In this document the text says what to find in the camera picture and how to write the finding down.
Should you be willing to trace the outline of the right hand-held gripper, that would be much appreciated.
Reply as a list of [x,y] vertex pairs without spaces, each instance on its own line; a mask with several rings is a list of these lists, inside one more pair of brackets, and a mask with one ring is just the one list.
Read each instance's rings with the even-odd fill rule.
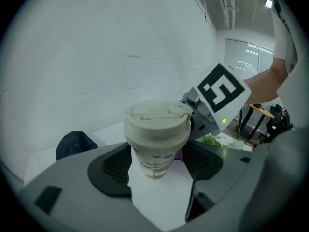
[[193,109],[189,138],[219,135],[240,112],[250,94],[250,88],[232,68],[213,62],[181,100]]

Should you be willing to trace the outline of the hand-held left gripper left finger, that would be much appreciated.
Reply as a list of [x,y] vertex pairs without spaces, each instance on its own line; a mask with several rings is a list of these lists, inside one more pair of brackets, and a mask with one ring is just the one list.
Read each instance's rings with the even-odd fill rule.
[[[168,232],[185,224],[186,172],[175,161],[164,177],[147,178],[133,156],[129,169],[132,198],[108,197],[89,181],[89,163],[111,146],[55,162],[20,192],[22,202],[37,219],[47,217],[53,231]],[[47,186],[61,188],[49,214],[35,205]]]

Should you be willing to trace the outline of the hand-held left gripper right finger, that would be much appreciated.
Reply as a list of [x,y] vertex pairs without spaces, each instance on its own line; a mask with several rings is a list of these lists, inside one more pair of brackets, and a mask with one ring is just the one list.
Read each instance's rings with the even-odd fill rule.
[[254,151],[197,141],[183,147],[193,184],[188,227],[263,227],[302,186],[309,169],[309,126],[278,135]]

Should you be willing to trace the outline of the paper coffee cup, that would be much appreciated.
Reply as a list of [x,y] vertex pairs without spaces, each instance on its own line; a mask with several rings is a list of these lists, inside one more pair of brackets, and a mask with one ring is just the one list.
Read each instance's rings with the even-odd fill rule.
[[143,173],[162,178],[187,143],[193,110],[180,102],[145,101],[125,109],[124,136]]

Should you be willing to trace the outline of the person's right forearm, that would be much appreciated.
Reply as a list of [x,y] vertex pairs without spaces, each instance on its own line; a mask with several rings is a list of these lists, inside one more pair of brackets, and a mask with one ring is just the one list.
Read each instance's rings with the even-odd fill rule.
[[269,69],[244,80],[251,90],[246,105],[262,104],[277,98],[277,90],[287,76],[288,73],[284,60],[273,59],[272,65]]

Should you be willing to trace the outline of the dark blue baseball cap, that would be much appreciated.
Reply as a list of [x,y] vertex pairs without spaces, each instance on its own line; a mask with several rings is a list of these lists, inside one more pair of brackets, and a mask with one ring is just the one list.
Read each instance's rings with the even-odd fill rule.
[[56,160],[97,149],[97,144],[84,132],[77,130],[66,134],[56,148]]

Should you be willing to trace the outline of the glass partition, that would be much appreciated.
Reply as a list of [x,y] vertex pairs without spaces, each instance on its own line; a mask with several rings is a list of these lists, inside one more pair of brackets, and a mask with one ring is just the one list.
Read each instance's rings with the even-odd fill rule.
[[270,68],[273,51],[256,44],[226,39],[224,61],[241,79],[248,79]]

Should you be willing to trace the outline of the white artificial flower bunch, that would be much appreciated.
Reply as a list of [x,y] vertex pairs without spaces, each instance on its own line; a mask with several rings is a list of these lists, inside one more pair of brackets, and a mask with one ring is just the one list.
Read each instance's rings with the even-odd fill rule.
[[218,139],[222,139],[220,136],[212,136],[212,135],[206,135],[200,139],[202,143],[219,146],[219,147],[225,147],[225,148],[231,148],[236,150],[243,150],[245,143],[243,141],[239,141],[237,139],[233,139],[231,143],[227,143],[227,145],[224,145],[218,141]]

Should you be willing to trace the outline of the wooden desk with black legs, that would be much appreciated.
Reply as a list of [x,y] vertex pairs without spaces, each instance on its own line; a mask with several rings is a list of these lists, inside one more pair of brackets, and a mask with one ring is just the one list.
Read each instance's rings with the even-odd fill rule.
[[[245,126],[247,125],[253,111],[258,111],[261,114],[261,117],[259,119],[259,121],[257,122],[256,126],[254,127],[254,129],[252,130],[252,132],[249,132]],[[253,104],[249,105],[249,110],[244,118],[244,120],[242,121],[242,123],[239,126],[239,134],[241,137],[243,137],[246,140],[251,140],[252,137],[254,136],[254,134],[257,132],[257,130],[259,129],[261,123],[263,122],[264,118],[267,117],[269,119],[274,119],[274,115],[269,112],[268,110],[262,108],[262,106],[260,107],[256,107]]]

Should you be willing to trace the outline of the black office chair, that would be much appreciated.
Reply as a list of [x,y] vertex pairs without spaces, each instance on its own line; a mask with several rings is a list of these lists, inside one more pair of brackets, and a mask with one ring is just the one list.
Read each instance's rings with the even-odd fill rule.
[[264,143],[270,143],[277,135],[293,127],[290,115],[285,107],[276,104],[275,106],[271,106],[270,112],[273,114],[274,119],[270,119],[266,124],[266,130],[269,136],[263,141]]

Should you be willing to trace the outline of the person's beige shirt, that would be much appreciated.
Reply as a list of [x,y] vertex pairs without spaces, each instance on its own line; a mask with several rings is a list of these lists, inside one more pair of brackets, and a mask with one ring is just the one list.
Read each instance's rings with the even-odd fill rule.
[[309,40],[284,0],[273,0],[274,58],[284,61],[287,77],[277,94],[297,128],[309,127]]

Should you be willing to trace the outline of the white ceiling pipes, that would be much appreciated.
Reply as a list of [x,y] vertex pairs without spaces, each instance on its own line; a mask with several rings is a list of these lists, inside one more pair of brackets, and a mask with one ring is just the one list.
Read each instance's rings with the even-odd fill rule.
[[236,7],[235,0],[219,0],[224,18],[225,30],[234,30],[236,26]]

